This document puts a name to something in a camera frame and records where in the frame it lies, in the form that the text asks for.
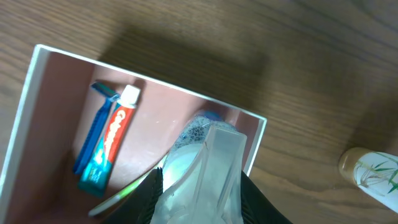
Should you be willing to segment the clear pump soap bottle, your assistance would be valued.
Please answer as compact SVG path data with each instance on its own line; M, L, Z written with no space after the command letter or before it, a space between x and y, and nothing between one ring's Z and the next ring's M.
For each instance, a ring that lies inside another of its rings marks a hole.
M165 159L163 193L151 223L241 224L246 140L214 112L195 115Z

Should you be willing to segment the green white toothbrush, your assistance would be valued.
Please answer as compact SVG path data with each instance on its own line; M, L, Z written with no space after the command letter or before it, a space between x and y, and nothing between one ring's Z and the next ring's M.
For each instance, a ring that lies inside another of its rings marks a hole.
M105 211L109 210L111 207L113 207L114 205L119 203L124 198L126 198L129 194L131 194L133 191L135 191L138 188L138 186L144 181L144 179L150 174L150 172L153 169L163 166L166 157L167 156L165 155L163 158L161 158L161 160L158 163L156 163L156 165L154 165L151 169L149 169L145 174L140 176L138 179L134 180L132 183L127 185L125 188L120 190L118 193L114 194L112 197L108 198L101 204L97 205L95 208L91 209L88 212L88 216L89 217L98 216L98 215L104 213Z

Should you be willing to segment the blue disposable razor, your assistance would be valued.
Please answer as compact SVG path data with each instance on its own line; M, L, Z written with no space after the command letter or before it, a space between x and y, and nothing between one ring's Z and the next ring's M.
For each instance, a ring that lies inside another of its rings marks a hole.
M100 138L101 132L106 124L111 107L115 101L120 98L120 94L115 90L110 89L104 83L94 82L91 84L91 88L96 90L104 97L104 104L97 111L96 116L91 124L90 130L86 136L81 151L74 163L73 173L75 175L81 175L87 166L90 157L96 147L98 139Z

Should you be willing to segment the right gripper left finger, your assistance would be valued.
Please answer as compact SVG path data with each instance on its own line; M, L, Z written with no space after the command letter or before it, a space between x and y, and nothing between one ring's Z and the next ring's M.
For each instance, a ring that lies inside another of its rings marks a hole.
M102 224L149 224L162 194L162 169L156 168L149 172L137 189Z

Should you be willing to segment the red green toothpaste tube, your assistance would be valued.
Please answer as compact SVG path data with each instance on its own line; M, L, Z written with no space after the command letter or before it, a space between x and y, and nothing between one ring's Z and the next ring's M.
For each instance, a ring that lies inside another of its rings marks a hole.
M105 193L116 156L136 112L141 90L136 86L126 85L119 94L120 98L111 107L90 160L79 175L79 188L99 197Z

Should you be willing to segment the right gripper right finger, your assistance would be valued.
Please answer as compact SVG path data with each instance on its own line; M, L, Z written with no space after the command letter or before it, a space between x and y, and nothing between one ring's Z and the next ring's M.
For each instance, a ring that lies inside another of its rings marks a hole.
M241 172L241 213L244 224L292 224L252 180Z

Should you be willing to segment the white botanical lotion tube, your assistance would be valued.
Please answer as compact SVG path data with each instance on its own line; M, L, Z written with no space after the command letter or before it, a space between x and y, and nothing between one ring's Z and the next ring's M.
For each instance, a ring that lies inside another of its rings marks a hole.
M354 147L338 163L341 176L397 212L397 156Z

